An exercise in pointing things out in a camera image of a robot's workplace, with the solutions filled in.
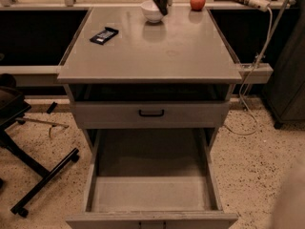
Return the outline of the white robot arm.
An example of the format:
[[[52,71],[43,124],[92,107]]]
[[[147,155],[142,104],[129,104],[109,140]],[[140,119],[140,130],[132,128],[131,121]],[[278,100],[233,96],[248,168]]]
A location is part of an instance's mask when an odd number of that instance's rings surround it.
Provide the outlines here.
[[[270,229],[305,229],[305,156],[294,162],[284,179]]]

